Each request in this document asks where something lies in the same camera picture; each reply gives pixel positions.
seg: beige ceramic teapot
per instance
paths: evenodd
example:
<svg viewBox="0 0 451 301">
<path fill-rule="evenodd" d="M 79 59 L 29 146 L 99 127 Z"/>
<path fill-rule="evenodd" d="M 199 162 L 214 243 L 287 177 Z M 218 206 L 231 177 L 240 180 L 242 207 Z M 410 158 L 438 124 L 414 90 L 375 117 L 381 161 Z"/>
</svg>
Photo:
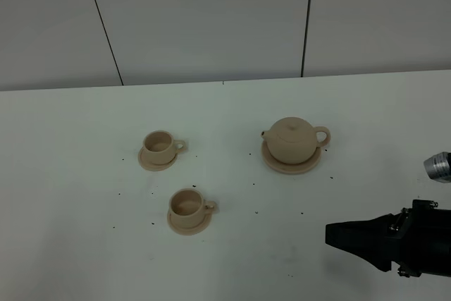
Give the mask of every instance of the beige ceramic teapot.
<svg viewBox="0 0 451 301">
<path fill-rule="evenodd" d="M 319 142 L 318 132 L 326 134 Z M 284 164 L 300 164 L 308 160 L 317 147 L 326 146 L 330 141 L 330 131 L 326 127 L 313 127 L 301 118 L 283 118 L 261 133 L 274 158 Z"/>
</svg>

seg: white wall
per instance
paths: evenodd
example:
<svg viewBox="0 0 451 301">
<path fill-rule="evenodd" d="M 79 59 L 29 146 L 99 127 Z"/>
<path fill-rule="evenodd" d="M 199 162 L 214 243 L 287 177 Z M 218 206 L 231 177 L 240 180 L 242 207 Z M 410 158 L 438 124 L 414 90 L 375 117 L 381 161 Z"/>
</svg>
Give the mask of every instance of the white wall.
<svg viewBox="0 0 451 301">
<path fill-rule="evenodd" d="M 450 0 L 311 0 L 304 75 L 451 68 Z"/>
<path fill-rule="evenodd" d="M 126 85 L 300 76 L 307 0 L 97 0 Z"/>
<path fill-rule="evenodd" d="M 94 0 L 0 8 L 0 90 L 121 84 Z"/>
</svg>

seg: white table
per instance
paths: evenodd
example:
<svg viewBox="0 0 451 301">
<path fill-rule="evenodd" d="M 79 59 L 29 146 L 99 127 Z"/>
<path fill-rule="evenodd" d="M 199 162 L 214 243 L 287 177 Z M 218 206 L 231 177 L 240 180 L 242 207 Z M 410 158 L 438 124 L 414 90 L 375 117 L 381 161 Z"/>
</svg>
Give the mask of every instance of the white table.
<svg viewBox="0 0 451 301">
<path fill-rule="evenodd" d="M 324 226 L 451 208 L 423 169 L 450 149 L 450 88 L 434 71 L 0 93 L 0 300 L 448 300 L 450 279 L 380 272 Z M 284 116 L 332 132 L 304 175 L 260 157 Z M 137 152 L 158 129 L 189 151 L 154 173 Z M 168 199 L 192 185 L 220 212 L 183 237 Z"/>
</svg>

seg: teapot handle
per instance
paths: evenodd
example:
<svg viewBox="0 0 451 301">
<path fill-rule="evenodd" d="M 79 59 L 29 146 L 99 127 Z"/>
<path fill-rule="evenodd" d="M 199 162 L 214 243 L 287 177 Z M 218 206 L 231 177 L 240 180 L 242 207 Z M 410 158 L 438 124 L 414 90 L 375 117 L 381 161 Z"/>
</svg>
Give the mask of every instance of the teapot handle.
<svg viewBox="0 0 451 301">
<path fill-rule="evenodd" d="M 330 130 L 324 126 L 318 126 L 314 128 L 315 133 L 323 132 L 326 134 L 326 138 L 323 141 L 317 141 L 317 147 L 326 146 L 330 142 Z"/>
</svg>

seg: beige ceramic cup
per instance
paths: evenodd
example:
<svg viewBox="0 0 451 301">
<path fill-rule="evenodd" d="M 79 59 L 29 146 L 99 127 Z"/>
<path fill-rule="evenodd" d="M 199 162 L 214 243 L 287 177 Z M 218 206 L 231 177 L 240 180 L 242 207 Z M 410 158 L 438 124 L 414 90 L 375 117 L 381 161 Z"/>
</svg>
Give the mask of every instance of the beige ceramic cup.
<svg viewBox="0 0 451 301">
<path fill-rule="evenodd" d="M 200 226 L 216 208 L 214 201 L 206 201 L 200 192 L 191 188 L 179 190 L 169 200 L 171 223 L 180 230 Z"/>
<path fill-rule="evenodd" d="M 171 162 L 178 153 L 187 150 L 185 141 L 174 140 L 165 130 L 157 130 L 148 134 L 142 148 L 141 159 L 153 165 L 164 165 Z"/>
</svg>

